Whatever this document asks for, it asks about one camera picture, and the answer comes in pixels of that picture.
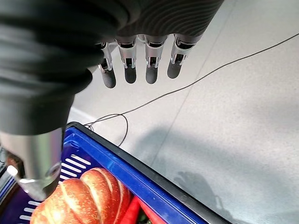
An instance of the black cable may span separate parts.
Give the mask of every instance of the black cable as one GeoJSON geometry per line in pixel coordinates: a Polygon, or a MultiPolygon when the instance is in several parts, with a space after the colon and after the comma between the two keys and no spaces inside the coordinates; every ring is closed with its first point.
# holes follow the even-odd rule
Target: black cable
{"type": "Polygon", "coordinates": [[[115,118],[115,117],[118,117],[118,116],[124,116],[124,114],[131,113],[131,112],[133,112],[133,111],[136,111],[136,110],[138,110],[138,109],[140,109],[140,108],[142,108],[142,107],[144,107],[144,106],[146,106],[146,105],[149,105],[149,104],[153,103],[154,101],[156,101],[156,100],[158,100],[158,99],[161,99],[161,98],[166,97],[166,96],[168,96],[168,95],[171,95],[171,94],[173,94],[173,93],[176,93],[176,92],[179,92],[179,91],[181,91],[181,90],[184,90],[184,89],[186,89],[186,88],[188,88],[188,87],[190,87],[190,86],[192,86],[192,85],[194,85],[194,84],[200,82],[200,81],[203,80],[204,78],[208,77],[209,75],[213,74],[214,72],[216,72],[216,71],[218,71],[218,70],[220,70],[220,69],[222,69],[222,68],[224,68],[224,67],[226,67],[226,66],[228,66],[228,65],[230,65],[230,64],[236,63],[236,62],[238,62],[238,61],[241,61],[241,60],[244,60],[244,59],[246,59],[246,58],[252,57],[252,56],[254,56],[254,55],[258,55],[258,54],[260,54],[260,53],[262,53],[262,52],[268,51],[268,50],[270,50],[270,49],[272,49],[272,48],[277,47],[277,46],[280,45],[280,44],[283,44],[283,43],[285,43],[285,42],[287,42],[287,41],[289,41],[289,40],[295,38],[295,37],[298,36],[298,35],[299,35],[299,33],[297,33],[297,34],[295,34],[295,35],[293,35],[293,36],[291,36],[291,37],[289,37],[289,38],[287,38],[287,39],[285,39],[285,40],[283,40],[283,41],[281,41],[281,42],[279,42],[279,43],[277,43],[277,44],[275,44],[275,45],[272,45],[272,46],[270,46],[270,47],[268,47],[268,48],[265,48],[265,49],[263,49],[263,50],[260,50],[260,51],[258,51],[258,52],[256,52],[256,53],[253,53],[253,54],[250,54],[250,55],[248,55],[248,56],[241,57],[241,58],[239,58],[239,59],[236,59],[236,60],[233,60],[233,61],[231,61],[231,62],[228,62],[228,63],[226,63],[226,64],[224,64],[224,65],[222,65],[222,66],[220,66],[220,67],[214,69],[213,71],[207,73],[207,74],[204,75],[203,77],[197,79],[195,82],[193,82],[193,83],[191,83],[191,84],[189,84],[189,85],[186,85],[186,86],[184,86],[184,87],[182,87],[182,88],[179,88],[179,89],[177,89],[177,90],[174,90],[174,91],[170,91],[170,92],[168,92],[168,93],[165,93],[165,94],[163,94],[163,95],[161,95],[161,96],[159,96],[159,97],[157,97],[157,98],[154,98],[154,99],[150,100],[149,102],[147,102],[147,103],[145,103],[145,104],[142,104],[142,105],[140,105],[140,106],[138,106],[138,107],[136,107],[136,108],[134,108],[134,109],[128,110],[128,111],[123,112],[123,113],[118,113],[118,114],[116,113],[116,114],[109,114],[109,115],[106,115],[106,116],[104,116],[104,117],[101,117],[101,118],[95,120],[94,122],[90,122],[90,123],[85,124],[85,126],[89,126],[89,127],[91,128],[92,125],[94,125],[95,123],[97,123],[97,122],[99,122],[99,121],[108,120],[108,119],[115,118]]]}
{"type": "Polygon", "coordinates": [[[125,119],[125,121],[126,121],[126,133],[125,133],[125,135],[124,135],[122,141],[121,141],[120,144],[118,145],[118,147],[120,147],[120,146],[123,144],[123,142],[125,141],[125,139],[126,139],[126,137],[127,137],[127,135],[128,135],[128,131],[129,131],[129,122],[128,122],[128,119],[126,118],[125,115],[123,115],[123,114],[119,114],[119,113],[108,114],[108,115],[105,115],[105,116],[103,116],[103,117],[101,117],[101,118],[96,119],[94,122],[87,123],[87,124],[85,124],[84,126],[86,126],[87,128],[89,128],[90,130],[94,131],[94,129],[93,129],[93,125],[94,125],[95,123],[97,123],[97,122],[106,120],[106,119],[104,119],[104,118],[109,117],[109,116],[122,116],[122,117],[125,119]]]}

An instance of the black robotic finger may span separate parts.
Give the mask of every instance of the black robotic finger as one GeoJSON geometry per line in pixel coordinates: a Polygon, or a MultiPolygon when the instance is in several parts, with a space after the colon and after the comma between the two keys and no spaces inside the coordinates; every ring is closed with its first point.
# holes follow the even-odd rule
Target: black robotic finger
{"type": "Polygon", "coordinates": [[[107,88],[112,89],[115,87],[116,79],[115,79],[115,74],[113,69],[110,71],[109,70],[102,71],[102,77],[103,77],[104,84],[107,88]]]}
{"type": "Polygon", "coordinates": [[[180,65],[179,61],[176,61],[174,64],[169,62],[168,69],[167,69],[167,75],[169,78],[176,78],[178,77],[182,66],[180,65]]]}
{"type": "Polygon", "coordinates": [[[145,79],[149,84],[153,84],[157,80],[159,62],[167,36],[145,35],[145,59],[147,65],[145,79]]]}
{"type": "Polygon", "coordinates": [[[126,68],[125,79],[128,83],[133,84],[136,81],[136,68],[132,68],[132,67],[126,68]]]}
{"type": "Polygon", "coordinates": [[[155,68],[155,65],[146,67],[145,79],[149,84],[154,84],[157,81],[158,77],[158,68],[155,68]]]}

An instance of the silver metal cylinder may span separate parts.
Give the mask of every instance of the silver metal cylinder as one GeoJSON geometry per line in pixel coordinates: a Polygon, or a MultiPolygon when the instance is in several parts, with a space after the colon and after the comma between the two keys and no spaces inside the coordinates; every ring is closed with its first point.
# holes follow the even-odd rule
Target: silver metal cylinder
{"type": "Polygon", "coordinates": [[[0,133],[7,171],[33,199],[43,201],[56,188],[61,169],[63,130],[39,135],[0,133]]]}

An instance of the red chili pepper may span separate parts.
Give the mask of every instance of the red chili pepper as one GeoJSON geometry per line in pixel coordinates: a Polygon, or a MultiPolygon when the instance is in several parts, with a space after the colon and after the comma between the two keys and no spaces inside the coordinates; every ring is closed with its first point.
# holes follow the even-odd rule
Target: red chili pepper
{"type": "Polygon", "coordinates": [[[153,224],[166,224],[152,209],[150,209],[145,203],[138,199],[139,204],[147,217],[152,221],[153,224]]]}
{"type": "Polygon", "coordinates": [[[137,217],[140,209],[140,204],[138,198],[134,196],[131,201],[128,210],[126,211],[124,217],[121,220],[121,224],[136,224],[137,217]]]}

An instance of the robotic hand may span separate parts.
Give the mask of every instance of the robotic hand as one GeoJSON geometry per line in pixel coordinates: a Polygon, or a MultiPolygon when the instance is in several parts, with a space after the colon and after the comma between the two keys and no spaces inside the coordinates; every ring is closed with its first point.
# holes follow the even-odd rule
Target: robotic hand
{"type": "Polygon", "coordinates": [[[116,39],[133,83],[136,35],[144,34],[153,84],[163,44],[174,34],[167,73],[176,78],[222,2],[0,0],[0,141],[19,185],[39,201],[55,190],[69,110],[92,79],[86,68],[99,64],[104,84],[116,85],[109,42],[116,39]]]}

